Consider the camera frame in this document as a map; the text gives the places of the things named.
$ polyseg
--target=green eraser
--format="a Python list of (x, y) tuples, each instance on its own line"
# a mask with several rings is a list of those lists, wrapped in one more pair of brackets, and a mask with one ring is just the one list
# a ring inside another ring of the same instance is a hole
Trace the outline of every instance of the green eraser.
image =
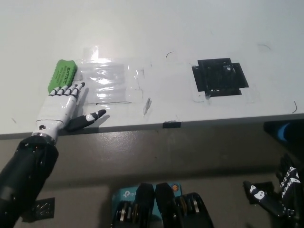
[(52, 79), (48, 85), (48, 92), (50, 93), (56, 87), (63, 87), (63, 86), (71, 86), (74, 80), (74, 76), (77, 71), (76, 63), (66, 60), (59, 60), (56, 69), (53, 73)]

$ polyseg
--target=robotic arm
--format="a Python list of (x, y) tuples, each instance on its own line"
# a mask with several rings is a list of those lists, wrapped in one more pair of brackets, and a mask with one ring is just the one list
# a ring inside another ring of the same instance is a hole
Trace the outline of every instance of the robotic arm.
[(243, 182), (246, 194), (271, 215), (280, 218), (282, 227), (304, 228), (303, 186), (298, 170), (287, 154), (281, 158), (276, 176), (281, 187), (279, 199), (249, 181)]
[(0, 227), (14, 227), (34, 204), (58, 158), (58, 131), (82, 129), (105, 114), (105, 110), (71, 120), (84, 83), (55, 88), (46, 98), (31, 137), (22, 140), (0, 173)]

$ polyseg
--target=small black tape piece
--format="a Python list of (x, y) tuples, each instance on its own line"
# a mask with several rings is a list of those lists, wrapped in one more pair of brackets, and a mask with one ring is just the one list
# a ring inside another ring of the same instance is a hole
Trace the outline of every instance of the small black tape piece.
[(55, 214), (55, 198), (36, 200), (33, 207), (22, 214), (23, 222), (34, 222), (53, 219)]
[(181, 122), (177, 121), (166, 121), (162, 124), (163, 128), (180, 128)]

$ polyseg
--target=white tabletop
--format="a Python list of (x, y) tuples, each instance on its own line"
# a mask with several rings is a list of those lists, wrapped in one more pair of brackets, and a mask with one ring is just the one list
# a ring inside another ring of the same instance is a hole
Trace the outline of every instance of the white tabletop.
[[(142, 103), (78, 110), (108, 110), (87, 132), (303, 118), (303, 9), (301, 0), (1, 0), (0, 138), (31, 133), (57, 61), (93, 46), (98, 57), (151, 66)], [(199, 100), (191, 64), (225, 57), (241, 64), (249, 89)]]

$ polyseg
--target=transparent plastic sheet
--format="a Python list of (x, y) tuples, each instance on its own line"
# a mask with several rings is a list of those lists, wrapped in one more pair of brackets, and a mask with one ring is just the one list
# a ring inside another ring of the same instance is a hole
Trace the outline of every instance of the transparent plastic sheet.
[(84, 104), (143, 102), (140, 80), (144, 72), (138, 60), (99, 58), (95, 47), (76, 63), (78, 71), (74, 82), (83, 81), (89, 88)]

